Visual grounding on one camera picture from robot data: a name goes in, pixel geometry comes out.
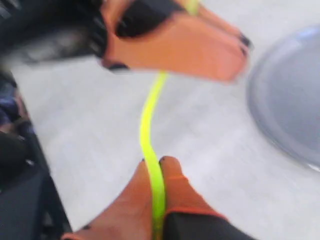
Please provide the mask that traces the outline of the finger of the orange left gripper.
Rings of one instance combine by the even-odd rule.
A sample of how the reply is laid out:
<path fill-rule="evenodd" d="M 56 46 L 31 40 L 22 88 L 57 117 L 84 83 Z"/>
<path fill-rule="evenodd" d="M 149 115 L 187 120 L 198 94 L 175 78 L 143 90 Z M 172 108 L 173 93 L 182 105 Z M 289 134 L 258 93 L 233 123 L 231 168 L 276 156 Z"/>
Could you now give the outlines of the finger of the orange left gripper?
<path fill-rule="evenodd" d="M 228 82 L 245 68 L 251 41 L 197 1 L 107 0 L 108 69 L 164 70 Z"/>

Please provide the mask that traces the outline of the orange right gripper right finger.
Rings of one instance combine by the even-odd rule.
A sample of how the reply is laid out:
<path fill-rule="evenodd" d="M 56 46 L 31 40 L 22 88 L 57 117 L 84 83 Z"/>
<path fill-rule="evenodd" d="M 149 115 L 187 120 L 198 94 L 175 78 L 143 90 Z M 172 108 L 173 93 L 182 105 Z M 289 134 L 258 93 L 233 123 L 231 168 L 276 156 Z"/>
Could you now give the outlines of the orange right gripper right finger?
<path fill-rule="evenodd" d="M 164 156 L 159 165 L 166 192 L 162 235 L 164 240 L 253 239 L 233 226 L 204 200 L 191 186 L 176 158 Z"/>

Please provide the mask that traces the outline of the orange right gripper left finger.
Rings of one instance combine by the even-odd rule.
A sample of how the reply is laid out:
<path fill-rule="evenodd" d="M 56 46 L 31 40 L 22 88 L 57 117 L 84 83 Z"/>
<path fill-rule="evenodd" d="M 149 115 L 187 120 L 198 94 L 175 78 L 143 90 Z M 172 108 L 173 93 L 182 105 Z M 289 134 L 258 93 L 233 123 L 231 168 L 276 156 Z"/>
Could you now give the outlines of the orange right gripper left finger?
<path fill-rule="evenodd" d="M 82 229 L 63 240 L 151 240 L 152 197 L 147 166 L 141 161 L 122 193 Z"/>

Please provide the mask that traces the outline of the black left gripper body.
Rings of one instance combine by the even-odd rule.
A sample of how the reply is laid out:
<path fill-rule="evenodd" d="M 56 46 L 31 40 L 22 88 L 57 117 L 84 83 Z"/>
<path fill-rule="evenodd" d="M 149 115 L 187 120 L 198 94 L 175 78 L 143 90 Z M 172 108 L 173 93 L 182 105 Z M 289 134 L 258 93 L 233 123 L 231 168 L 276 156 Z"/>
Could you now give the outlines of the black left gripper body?
<path fill-rule="evenodd" d="M 103 57 L 108 31 L 101 0 L 2 0 L 0 65 Z"/>

